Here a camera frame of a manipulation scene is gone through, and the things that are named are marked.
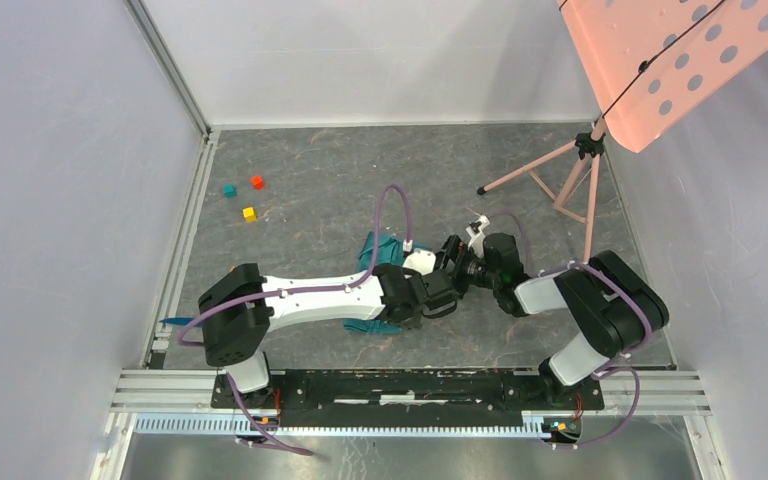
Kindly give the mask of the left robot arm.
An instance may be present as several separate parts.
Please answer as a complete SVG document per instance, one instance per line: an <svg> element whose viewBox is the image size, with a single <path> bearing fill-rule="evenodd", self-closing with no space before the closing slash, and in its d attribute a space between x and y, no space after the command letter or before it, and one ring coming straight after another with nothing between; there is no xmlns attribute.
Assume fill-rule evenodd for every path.
<svg viewBox="0 0 768 480"><path fill-rule="evenodd" d="M274 394L260 348L270 331L336 319L414 327L424 317L451 313L459 297L442 270L420 273L382 264L341 277L289 279L265 276L247 263L201 295L195 321L206 363L228 371L238 397L257 408Z"/></svg>

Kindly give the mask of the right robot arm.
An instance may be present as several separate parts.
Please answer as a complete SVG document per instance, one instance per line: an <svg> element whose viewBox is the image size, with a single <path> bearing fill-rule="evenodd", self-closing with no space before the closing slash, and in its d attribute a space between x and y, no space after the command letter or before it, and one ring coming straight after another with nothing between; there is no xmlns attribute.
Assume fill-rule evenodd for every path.
<svg viewBox="0 0 768 480"><path fill-rule="evenodd" d="M492 291L511 316L571 314L577 334L539 366L538 396L551 408L572 401L583 380L606 376L616 358L641 348L670 318L662 298L612 250L532 276L513 236L493 233L474 249L452 235L435 266L449 273L459 294L471 287Z"/></svg>

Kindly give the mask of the teal cloth napkin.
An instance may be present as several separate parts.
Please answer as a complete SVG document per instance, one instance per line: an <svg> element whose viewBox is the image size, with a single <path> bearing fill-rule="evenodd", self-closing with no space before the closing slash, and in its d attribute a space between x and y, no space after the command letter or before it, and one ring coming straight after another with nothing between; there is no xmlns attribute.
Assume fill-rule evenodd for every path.
<svg viewBox="0 0 768 480"><path fill-rule="evenodd" d="M378 255L376 259L373 260L373 248L375 243L373 235L374 233L370 231L358 255L358 271L366 273L368 270L371 270L372 278L376 278L378 273L384 273L384 278L388 280L392 277L390 270L394 270L396 267L399 267L402 270L401 265L404 260L402 244L404 239L399 239L392 235L380 234L376 241L378 245ZM424 244L414 246L428 249ZM405 278L409 279L413 276L418 275L405 275ZM409 318L404 319L401 322L399 322L399 318L396 318L396 322L393 323L392 317L394 307L391 307L390 303L395 300L395 297L387 292L387 285L382 287L382 292L383 310L374 319L344 319L343 328L346 331L355 333L395 335L401 333L405 329L413 330L421 327L423 318L421 311L413 312Z"/></svg>

